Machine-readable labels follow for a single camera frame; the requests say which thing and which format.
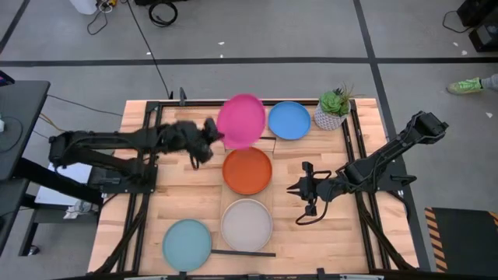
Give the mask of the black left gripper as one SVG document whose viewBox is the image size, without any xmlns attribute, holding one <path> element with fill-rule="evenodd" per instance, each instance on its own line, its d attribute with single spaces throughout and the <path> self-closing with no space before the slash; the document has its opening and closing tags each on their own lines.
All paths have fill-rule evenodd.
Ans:
<svg viewBox="0 0 498 280">
<path fill-rule="evenodd" d="M 206 163 L 213 156 L 210 145 L 224 136 L 217 130 L 212 118 L 205 119 L 203 129 L 199 129 L 194 121 L 178 121 L 167 129 L 167 151 L 184 150 L 188 152 L 192 164 Z"/>
</svg>

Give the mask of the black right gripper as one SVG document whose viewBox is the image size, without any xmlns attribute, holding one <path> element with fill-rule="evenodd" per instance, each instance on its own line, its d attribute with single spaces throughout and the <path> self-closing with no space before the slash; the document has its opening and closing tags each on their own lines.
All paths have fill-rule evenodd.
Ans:
<svg viewBox="0 0 498 280">
<path fill-rule="evenodd" d="M 314 171 L 314 166 L 309 162 L 303 162 L 303 170 L 306 176 L 303 180 L 288 187 L 288 190 L 302 189 L 302 191 L 287 191 L 287 194 L 299 196 L 308 205 L 305 208 L 305 214 L 309 216 L 317 215 L 317 200 L 321 199 L 325 202 L 322 216 L 325 216 L 328 211 L 328 204 L 339 193 L 339 182 L 330 178 L 331 171 Z"/>
</svg>

